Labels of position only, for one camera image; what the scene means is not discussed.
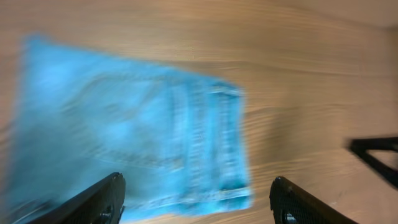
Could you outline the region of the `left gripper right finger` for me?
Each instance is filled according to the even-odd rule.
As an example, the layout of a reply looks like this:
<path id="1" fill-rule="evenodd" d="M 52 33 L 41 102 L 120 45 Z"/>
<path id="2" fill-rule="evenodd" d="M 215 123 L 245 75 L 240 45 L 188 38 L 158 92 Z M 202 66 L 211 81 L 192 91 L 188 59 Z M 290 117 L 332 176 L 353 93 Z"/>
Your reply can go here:
<path id="1" fill-rule="evenodd" d="M 276 177 L 270 189 L 275 224 L 356 224 L 285 177 Z"/>

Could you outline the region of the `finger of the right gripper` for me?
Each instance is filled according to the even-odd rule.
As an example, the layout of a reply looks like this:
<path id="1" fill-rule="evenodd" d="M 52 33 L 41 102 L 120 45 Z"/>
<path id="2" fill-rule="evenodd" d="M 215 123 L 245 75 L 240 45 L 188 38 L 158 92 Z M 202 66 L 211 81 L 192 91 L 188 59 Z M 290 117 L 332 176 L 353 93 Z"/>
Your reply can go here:
<path id="1" fill-rule="evenodd" d="M 397 137 L 352 139 L 348 150 L 360 158 L 375 173 L 380 175 L 388 184 L 397 188 L 397 169 L 393 169 L 370 155 L 369 151 L 397 152 Z"/>

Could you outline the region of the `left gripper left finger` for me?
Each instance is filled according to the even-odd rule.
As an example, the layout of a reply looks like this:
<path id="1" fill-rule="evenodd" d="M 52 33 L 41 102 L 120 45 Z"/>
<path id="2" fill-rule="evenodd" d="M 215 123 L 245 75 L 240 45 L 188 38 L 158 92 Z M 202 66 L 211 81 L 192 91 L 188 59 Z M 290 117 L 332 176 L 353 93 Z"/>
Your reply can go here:
<path id="1" fill-rule="evenodd" d="M 29 224 L 119 224 L 126 181 L 114 172 Z"/>

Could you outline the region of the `light blue denim jeans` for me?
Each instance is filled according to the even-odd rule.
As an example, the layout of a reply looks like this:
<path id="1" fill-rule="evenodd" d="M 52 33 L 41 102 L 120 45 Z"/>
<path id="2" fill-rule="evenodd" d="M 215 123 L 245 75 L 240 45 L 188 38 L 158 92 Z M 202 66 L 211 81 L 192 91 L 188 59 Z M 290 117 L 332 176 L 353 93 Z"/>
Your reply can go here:
<path id="1" fill-rule="evenodd" d="M 26 38 L 3 223 L 24 223 L 113 172 L 123 220 L 252 206 L 244 93 L 225 80 Z"/>

